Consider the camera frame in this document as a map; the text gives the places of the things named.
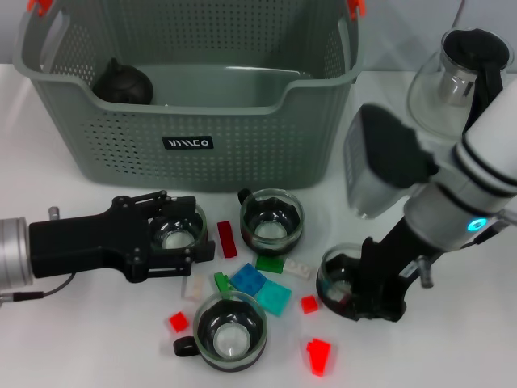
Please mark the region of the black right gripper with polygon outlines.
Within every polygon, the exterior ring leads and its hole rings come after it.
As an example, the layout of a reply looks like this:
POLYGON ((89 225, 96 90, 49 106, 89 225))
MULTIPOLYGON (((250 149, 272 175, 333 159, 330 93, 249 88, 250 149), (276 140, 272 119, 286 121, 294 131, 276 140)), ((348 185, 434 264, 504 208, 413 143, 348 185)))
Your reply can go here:
POLYGON ((406 312, 408 288, 418 276, 428 280, 440 256, 441 251, 421 240, 404 219, 381 241, 366 238, 352 281, 351 319, 399 321, 406 312))

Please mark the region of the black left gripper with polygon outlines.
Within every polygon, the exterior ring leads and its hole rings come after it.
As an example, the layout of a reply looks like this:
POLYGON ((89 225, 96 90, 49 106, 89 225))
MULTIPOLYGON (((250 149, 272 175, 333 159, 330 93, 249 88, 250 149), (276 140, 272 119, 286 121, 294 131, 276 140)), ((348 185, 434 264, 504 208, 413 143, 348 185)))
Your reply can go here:
POLYGON ((193 264, 213 261, 216 244, 154 249, 148 219, 188 217, 195 210, 194 196, 169 196, 162 190, 118 196, 100 214, 34 222, 28 227, 33 275, 40 279, 110 268, 129 282, 190 276, 193 264))

